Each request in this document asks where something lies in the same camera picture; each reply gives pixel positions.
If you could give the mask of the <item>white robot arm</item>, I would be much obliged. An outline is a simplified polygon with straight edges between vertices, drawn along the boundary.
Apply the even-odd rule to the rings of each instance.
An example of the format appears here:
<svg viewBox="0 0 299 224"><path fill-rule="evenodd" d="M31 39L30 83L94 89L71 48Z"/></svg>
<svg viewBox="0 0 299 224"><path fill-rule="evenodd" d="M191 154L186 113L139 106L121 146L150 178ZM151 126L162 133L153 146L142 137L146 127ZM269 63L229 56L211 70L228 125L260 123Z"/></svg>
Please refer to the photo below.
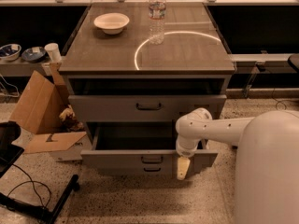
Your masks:
<svg viewBox="0 0 299 224"><path fill-rule="evenodd" d="M299 112L275 110L253 118L213 119L204 108L179 118L178 178L198 142L237 147L235 224L299 224Z"/></svg>

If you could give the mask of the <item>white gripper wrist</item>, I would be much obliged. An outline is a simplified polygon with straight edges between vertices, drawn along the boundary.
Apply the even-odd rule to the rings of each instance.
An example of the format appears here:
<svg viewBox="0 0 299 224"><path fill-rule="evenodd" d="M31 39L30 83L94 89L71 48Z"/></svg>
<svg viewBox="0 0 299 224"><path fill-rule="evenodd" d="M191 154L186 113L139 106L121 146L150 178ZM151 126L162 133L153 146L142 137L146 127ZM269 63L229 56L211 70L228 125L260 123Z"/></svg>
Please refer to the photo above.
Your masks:
<svg viewBox="0 0 299 224"><path fill-rule="evenodd" d="M195 155L198 148L198 140L189 140L184 138L178 138L176 141L176 152L179 154L178 164L177 164L177 179L184 180L189 167L190 167L190 157Z"/></svg>

